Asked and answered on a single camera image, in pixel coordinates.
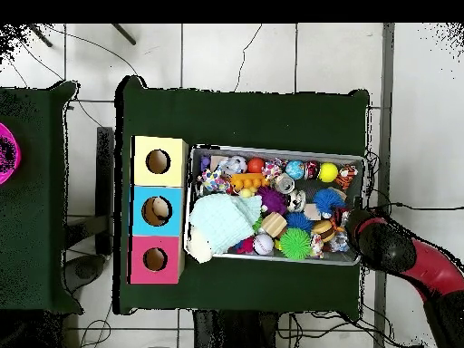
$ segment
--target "orange toy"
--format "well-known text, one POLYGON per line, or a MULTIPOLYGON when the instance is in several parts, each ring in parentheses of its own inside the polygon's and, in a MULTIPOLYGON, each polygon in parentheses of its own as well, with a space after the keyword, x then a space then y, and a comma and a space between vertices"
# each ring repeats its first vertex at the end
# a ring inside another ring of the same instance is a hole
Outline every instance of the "orange toy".
POLYGON ((234 190, 238 192, 242 188, 249 189, 250 187, 266 187, 269 185, 269 180, 261 173, 236 173, 230 178, 230 184, 234 186, 234 190))

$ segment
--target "dark table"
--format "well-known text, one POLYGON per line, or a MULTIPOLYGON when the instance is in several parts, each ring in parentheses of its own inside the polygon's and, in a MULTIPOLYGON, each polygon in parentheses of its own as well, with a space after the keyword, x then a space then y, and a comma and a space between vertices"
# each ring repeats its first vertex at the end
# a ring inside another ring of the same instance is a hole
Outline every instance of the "dark table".
POLYGON ((115 312, 200 308, 273 312, 338 310, 358 317, 359 266, 269 263, 186 256, 177 285, 128 285, 132 135, 277 150, 363 155, 367 91, 348 95, 148 89, 127 76, 116 91, 115 312))

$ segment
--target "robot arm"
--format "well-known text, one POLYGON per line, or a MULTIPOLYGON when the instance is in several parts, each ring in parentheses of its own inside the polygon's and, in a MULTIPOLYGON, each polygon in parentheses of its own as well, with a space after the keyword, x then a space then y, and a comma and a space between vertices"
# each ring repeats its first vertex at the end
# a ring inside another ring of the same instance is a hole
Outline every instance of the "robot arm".
POLYGON ((355 209, 346 232, 369 268, 416 288, 439 348, 464 348, 464 276, 445 253, 378 212, 355 209))

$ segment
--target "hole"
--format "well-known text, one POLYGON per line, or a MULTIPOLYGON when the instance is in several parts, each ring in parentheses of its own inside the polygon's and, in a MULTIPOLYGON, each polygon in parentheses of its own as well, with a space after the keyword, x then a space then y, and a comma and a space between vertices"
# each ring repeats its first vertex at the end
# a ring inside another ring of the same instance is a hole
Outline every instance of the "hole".
POLYGON ((161 248, 151 248, 143 254, 143 264, 150 271, 160 271, 168 263, 168 255, 161 248))
POLYGON ((146 223, 154 227, 164 226, 172 216, 172 206, 160 196, 148 198, 141 208, 146 223))
POLYGON ((170 157, 165 150, 153 150, 145 162, 149 171, 158 175, 167 172, 170 167, 170 157))

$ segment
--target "yellow box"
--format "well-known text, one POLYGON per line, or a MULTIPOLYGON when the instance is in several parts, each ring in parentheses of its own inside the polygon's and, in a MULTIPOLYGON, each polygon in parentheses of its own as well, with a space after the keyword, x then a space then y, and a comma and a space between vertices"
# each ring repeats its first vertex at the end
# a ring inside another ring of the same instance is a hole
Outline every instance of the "yellow box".
POLYGON ((189 146, 182 139, 135 136, 134 184, 184 187, 189 146))

